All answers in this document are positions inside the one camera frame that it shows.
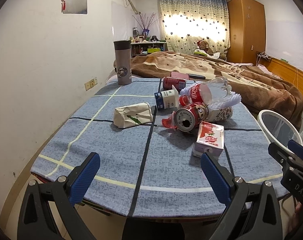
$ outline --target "black lid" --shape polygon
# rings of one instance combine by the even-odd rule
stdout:
[[[114,41],[115,50],[130,49],[131,41]]]

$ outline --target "heart patterned curtain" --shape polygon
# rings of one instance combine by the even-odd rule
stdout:
[[[230,47],[227,0],[159,0],[169,50],[194,54],[206,40],[215,53]]]

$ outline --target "white round rim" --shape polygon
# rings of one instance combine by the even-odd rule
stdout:
[[[259,122],[259,124],[261,125],[261,128],[263,129],[263,132],[268,134],[269,137],[271,137],[273,139],[273,141],[275,143],[277,143],[279,146],[281,146],[285,151],[289,151],[291,153],[293,153],[290,149],[288,149],[287,147],[285,147],[282,143],[280,143],[275,137],[274,135],[271,134],[271,132],[267,129],[267,127],[265,126],[264,122],[263,122],[263,119],[262,119],[262,116],[263,114],[270,114],[272,116],[275,116],[277,117],[278,119],[282,120],[283,122],[285,122],[294,132],[294,134],[296,135],[296,137],[299,139],[299,144],[300,145],[303,145],[303,140],[302,138],[300,137],[300,134],[299,132],[296,130],[296,128],[285,118],[283,117],[282,115],[274,112],[274,111],[271,111],[271,110],[262,110],[259,112],[258,114],[258,118],[257,118],[257,121]]]

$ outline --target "dresser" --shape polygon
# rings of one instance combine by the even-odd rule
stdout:
[[[264,52],[266,47],[264,5],[255,0],[231,0],[228,11],[231,47],[227,61],[256,65],[256,52]]]

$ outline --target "screw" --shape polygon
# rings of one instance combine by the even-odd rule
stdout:
[[[235,181],[237,183],[242,183],[244,180],[242,179],[242,177],[235,177]]]
[[[66,176],[60,176],[59,178],[58,178],[58,182],[65,182],[66,181]]]
[[[271,187],[271,185],[272,185],[272,183],[270,182],[270,181],[265,181],[265,185],[267,186],[267,187]]]
[[[28,183],[29,186],[34,186],[35,184],[36,184],[36,181],[35,181],[34,179],[32,179],[32,180]]]

